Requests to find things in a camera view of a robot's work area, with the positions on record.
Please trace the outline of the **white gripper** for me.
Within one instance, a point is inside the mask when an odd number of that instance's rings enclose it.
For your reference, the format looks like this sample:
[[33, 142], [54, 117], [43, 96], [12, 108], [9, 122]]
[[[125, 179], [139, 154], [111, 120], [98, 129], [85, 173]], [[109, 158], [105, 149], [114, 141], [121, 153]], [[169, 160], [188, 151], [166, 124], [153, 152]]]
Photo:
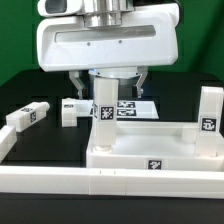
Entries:
[[171, 65], [178, 58], [177, 3], [39, 3], [37, 58], [45, 71], [70, 71], [78, 97], [87, 88], [82, 72], [138, 67], [132, 96], [140, 98], [148, 66]]

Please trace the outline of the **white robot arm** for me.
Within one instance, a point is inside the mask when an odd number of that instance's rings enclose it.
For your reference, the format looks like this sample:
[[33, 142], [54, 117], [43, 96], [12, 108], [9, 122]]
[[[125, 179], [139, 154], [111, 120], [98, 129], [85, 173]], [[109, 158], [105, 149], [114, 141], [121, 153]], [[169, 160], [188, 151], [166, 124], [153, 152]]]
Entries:
[[177, 0], [138, 6], [134, 0], [39, 0], [37, 58], [45, 71], [67, 71], [79, 93], [82, 70], [117, 79], [136, 77], [132, 94], [142, 95], [150, 66], [178, 58]]

